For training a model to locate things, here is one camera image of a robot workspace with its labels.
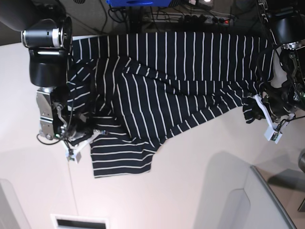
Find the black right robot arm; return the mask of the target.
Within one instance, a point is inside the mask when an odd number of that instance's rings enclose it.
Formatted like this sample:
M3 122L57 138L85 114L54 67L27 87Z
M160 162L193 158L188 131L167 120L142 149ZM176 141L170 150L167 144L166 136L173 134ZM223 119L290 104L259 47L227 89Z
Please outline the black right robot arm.
M74 110L76 95L67 86L68 77L84 64L72 57L72 21L63 5L58 0L2 0L0 21L20 32L29 51L30 81L38 86L40 135L72 146L91 138L93 127Z

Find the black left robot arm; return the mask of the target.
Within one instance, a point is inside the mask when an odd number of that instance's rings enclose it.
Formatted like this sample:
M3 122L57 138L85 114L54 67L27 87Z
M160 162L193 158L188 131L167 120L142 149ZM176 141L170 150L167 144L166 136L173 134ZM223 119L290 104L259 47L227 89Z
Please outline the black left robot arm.
M266 38L271 43L257 59L276 55L285 72L279 87L272 85L262 70L263 99L272 121L305 109L305 2L303 0L257 0L256 7Z

